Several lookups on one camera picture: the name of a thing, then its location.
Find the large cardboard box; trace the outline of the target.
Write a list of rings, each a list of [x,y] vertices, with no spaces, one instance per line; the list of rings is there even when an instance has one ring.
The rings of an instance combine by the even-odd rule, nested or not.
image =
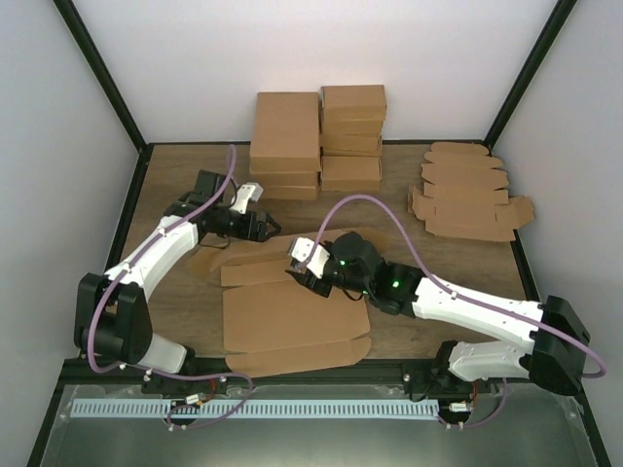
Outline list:
[[[236,373],[270,377],[350,366],[371,349],[364,302],[339,290],[322,298],[287,274],[292,241],[282,235],[202,248],[187,262],[200,280],[219,275],[225,361]]]

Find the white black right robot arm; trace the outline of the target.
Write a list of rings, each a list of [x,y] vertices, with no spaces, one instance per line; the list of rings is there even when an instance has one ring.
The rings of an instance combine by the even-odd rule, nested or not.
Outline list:
[[[562,298],[516,301],[460,287],[386,260],[356,232],[320,244],[298,236],[288,255],[289,274],[316,295],[327,298],[340,289],[389,315],[443,321],[490,337],[481,343],[442,343],[432,378],[443,391],[490,377],[527,379],[564,396],[581,389],[586,361],[582,349],[590,335]]]

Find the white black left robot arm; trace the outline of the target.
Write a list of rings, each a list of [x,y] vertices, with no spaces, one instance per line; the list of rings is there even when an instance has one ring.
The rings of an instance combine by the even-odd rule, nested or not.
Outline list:
[[[103,274],[86,274],[78,285],[74,342],[90,357],[102,355],[122,364],[165,372],[176,392],[191,391],[199,369],[192,348],[157,335],[148,301],[169,270],[208,234],[264,242],[280,231],[264,211],[249,205],[263,194],[257,182],[234,187],[225,175],[202,170],[192,191],[164,212],[152,233],[123,261]]]

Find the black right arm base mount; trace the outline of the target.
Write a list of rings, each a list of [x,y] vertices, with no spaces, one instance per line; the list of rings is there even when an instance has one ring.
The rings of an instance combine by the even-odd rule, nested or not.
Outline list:
[[[473,383],[462,380],[435,359],[408,359],[400,365],[404,391],[412,400],[469,396]]]

